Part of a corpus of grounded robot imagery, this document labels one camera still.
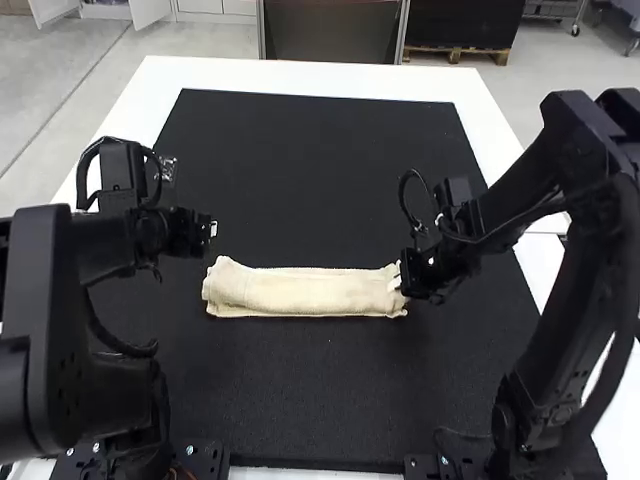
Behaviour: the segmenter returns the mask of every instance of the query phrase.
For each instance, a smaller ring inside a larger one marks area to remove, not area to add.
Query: wooden pallet
[[[446,52],[449,54],[449,63],[452,65],[460,62],[460,56],[463,53],[482,53],[484,55],[489,55],[493,58],[493,61],[496,62],[496,65],[504,67],[507,65],[509,61],[509,52],[511,52],[510,48],[503,48],[501,50],[495,50],[490,48],[462,48],[462,47],[415,47],[411,45],[405,45],[404,51],[402,53],[402,61],[410,62],[411,54],[417,52]]]

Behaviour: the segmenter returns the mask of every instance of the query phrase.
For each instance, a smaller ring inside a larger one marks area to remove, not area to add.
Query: black mat
[[[251,266],[381,267],[409,231],[399,176],[485,187],[451,104],[183,91],[155,145],[178,200],[219,221],[204,261],[163,259],[96,288],[105,323],[160,340],[175,434],[222,440],[236,464],[399,471],[431,431],[489,431],[502,374],[537,311],[512,254],[443,307],[388,319],[216,319],[200,300],[218,254]],[[604,478],[592,446],[581,468]]]

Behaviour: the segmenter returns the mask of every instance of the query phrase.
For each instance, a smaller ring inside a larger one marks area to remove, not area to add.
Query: white table
[[[487,184],[493,184],[522,154],[522,146],[475,69],[270,62],[184,57],[147,57],[140,65],[95,138],[112,135],[152,146],[183,88],[342,98],[453,102]],[[100,187],[94,162],[88,191]],[[75,168],[52,202],[75,204]],[[553,287],[564,250],[550,232],[566,229],[564,217],[538,222],[514,248],[536,305],[542,310]],[[640,427],[635,405],[640,388],[640,352],[626,374],[621,393],[594,434],[605,467],[613,480],[636,478],[631,462],[633,440]],[[22,462],[14,479],[45,479],[52,461]],[[396,475],[302,470],[232,468],[232,480],[375,479]]]

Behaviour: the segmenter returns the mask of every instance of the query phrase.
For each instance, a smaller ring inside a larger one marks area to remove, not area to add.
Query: metal frame
[[[264,0],[256,0],[256,23],[258,28],[258,58],[267,59],[267,43],[264,30]]]
[[[613,2],[609,3],[608,6],[611,6],[616,10],[620,10],[622,12],[625,12],[631,15],[631,21],[629,22],[629,29],[633,34],[633,38],[629,41],[624,51],[622,52],[623,56],[628,57],[637,50],[638,46],[640,46],[640,11],[638,13],[638,16],[634,16],[633,12],[628,12],[624,8],[614,4]],[[603,4],[599,4],[599,6],[597,7],[595,19],[592,24],[593,28],[599,27],[600,24],[602,23],[604,8],[605,7]]]
[[[569,2],[547,2],[547,3],[569,3]],[[573,24],[571,25],[571,36],[577,37],[580,35],[580,22],[582,22],[582,17],[584,17],[584,13],[587,9],[588,0],[576,0],[576,4],[578,4],[578,11],[576,12],[575,17],[568,15],[553,15],[553,14],[535,14],[535,13],[524,13],[522,18],[531,18],[534,20],[564,20],[566,18],[573,18]],[[545,2],[540,4],[535,3],[533,5],[545,5]]]
[[[404,53],[404,41],[407,36],[407,25],[409,24],[409,10],[411,0],[401,0],[400,18],[398,19],[398,39],[396,40],[396,56],[393,63],[402,65],[402,55]]]

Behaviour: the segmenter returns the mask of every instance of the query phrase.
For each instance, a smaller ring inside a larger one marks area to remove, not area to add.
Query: white cabinet
[[[80,10],[81,18],[133,20],[136,30],[158,20],[255,25],[256,3],[257,0],[129,0],[128,4],[103,5],[84,0],[29,0],[38,28]]]
[[[171,0],[129,0],[129,5],[91,5],[81,0],[29,0],[38,28],[72,12],[86,8],[83,17],[131,18],[136,30],[171,15]]]
[[[222,0],[178,0],[178,10],[188,13],[222,13]]]
[[[222,0],[225,14],[256,16],[256,0]]]

